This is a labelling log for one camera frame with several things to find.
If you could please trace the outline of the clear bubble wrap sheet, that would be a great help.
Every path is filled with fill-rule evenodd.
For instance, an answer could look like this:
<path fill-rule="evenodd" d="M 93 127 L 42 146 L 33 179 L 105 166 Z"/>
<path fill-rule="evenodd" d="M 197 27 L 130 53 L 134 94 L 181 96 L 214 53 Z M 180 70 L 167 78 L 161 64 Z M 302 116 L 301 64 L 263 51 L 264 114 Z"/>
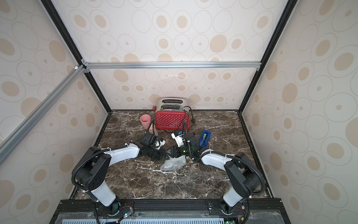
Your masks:
<path fill-rule="evenodd" d="M 162 171 L 170 171 L 174 169 L 179 169 L 185 166 L 186 164 L 186 157 L 183 155 L 178 158 L 171 158 L 169 160 L 166 160 L 164 164 L 160 167 L 160 170 Z"/>

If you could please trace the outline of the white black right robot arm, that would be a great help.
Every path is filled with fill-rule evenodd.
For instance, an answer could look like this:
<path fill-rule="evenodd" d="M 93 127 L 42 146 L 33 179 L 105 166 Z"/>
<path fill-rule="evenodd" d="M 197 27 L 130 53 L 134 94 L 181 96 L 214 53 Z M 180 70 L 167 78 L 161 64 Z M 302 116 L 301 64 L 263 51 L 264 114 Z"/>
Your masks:
<path fill-rule="evenodd" d="M 174 132 L 171 137 L 176 141 L 176 145 L 168 151 L 171 158 L 188 156 L 193 163 L 199 162 L 226 172 L 231 187 L 222 200 L 228 208 L 265 192 L 266 184 L 262 173 L 243 152 L 231 155 L 206 149 L 199 145 L 193 133 L 184 131 Z"/>

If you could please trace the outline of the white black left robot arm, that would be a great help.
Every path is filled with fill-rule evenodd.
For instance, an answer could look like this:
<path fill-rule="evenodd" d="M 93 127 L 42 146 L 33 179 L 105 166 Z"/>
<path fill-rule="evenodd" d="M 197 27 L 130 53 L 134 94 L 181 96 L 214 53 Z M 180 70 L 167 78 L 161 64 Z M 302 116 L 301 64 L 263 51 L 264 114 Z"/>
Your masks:
<path fill-rule="evenodd" d="M 163 138 L 147 132 L 137 141 L 119 147 L 90 147 L 73 169 L 71 182 L 103 207 L 118 207 L 117 196 L 105 180 L 109 167 L 138 156 L 160 160 L 165 143 Z"/>

